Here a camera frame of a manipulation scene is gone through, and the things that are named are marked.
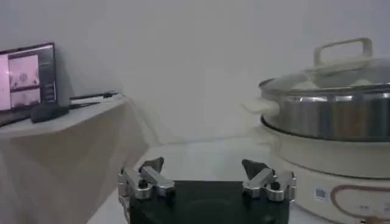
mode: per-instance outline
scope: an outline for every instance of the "black computer mouse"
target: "black computer mouse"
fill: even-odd
[[[61,107],[56,103],[43,103],[31,110],[31,121],[33,123],[50,121],[69,113],[69,107]]]

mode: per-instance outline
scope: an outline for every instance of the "lid handle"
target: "lid handle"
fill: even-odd
[[[347,61],[351,61],[351,59],[352,59],[352,61],[369,60],[372,56],[372,42],[371,42],[370,38],[363,37],[363,38],[356,38],[356,39],[344,40],[344,41],[339,41],[339,42],[332,42],[332,43],[325,44],[321,47],[317,47],[314,50],[314,67],[321,68],[321,67],[334,66],[337,64],[345,63],[345,61],[342,60],[342,61],[337,61],[336,63],[331,63],[331,65],[326,64],[321,60],[321,51],[325,48],[328,48],[328,47],[349,44],[349,43],[354,43],[354,42],[361,42],[363,44],[363,52],[361,55],[357,56],[357,58],[350,58],[350,60],[347,60]]]

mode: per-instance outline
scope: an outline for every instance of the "pot handle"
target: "pot handle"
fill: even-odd
[[[363,44],[363,52],[361,55],[353,58],[349,58],[346,60],[341,60],[341,61],[334,61],[331,63],[325,63],[321,60],[321,51],[325,48],[328,47],[333,47],[336,45],[343,45],[343,44],[349,44],[349,43],[354,43],[354,42],[361,42]],[[317,47],[314,50],[314,68],[315,69],[320,69],[323,67],[329,67],[329,66],[337,66],[341,64],[345,64],[347,62],[359,62],[359,61],[367,61],[370,60],[372,56],[372,41],[370,38],[356,38],[356,39],[351,39],[351,40],[343,40],[343,41],[338,41],[338,42],[332,42],[325,44],[321,47]]]
[[[257,98],[241,104],[242,108],[251,114],[262,114],[264,116],[276,116],[279,114],[279,104],[277,102]]]

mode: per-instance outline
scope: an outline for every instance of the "white countertop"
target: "white countertop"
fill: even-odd
[[[62,131],[121,106],[125,102],[126,98],[124,97],[111,102],[102,102],[96,105],[71,110],[62,117],[36,124],[32,123],[30,119],[26,119],[1,127],[0,139],[45,135]]]
[[[246,174],[241,160],[251,159],[267,163],[269,150],[265,146],[256,145],[251,138],[166,145],[149,149],[140,159],[137,167],[145,159],[155,159],[160,156],[165,159],[161,174],[172,180],[243,181],[246,179]],[[116,190],[88,221],[88,224],[107,223],[127,224]],[[293,206],[289,223],[329,224],[330,222]]]

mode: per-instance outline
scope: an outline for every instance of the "monitor screen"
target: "monitor screen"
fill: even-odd
[[[0,111],[56,101],[53,44],[0,52]]]

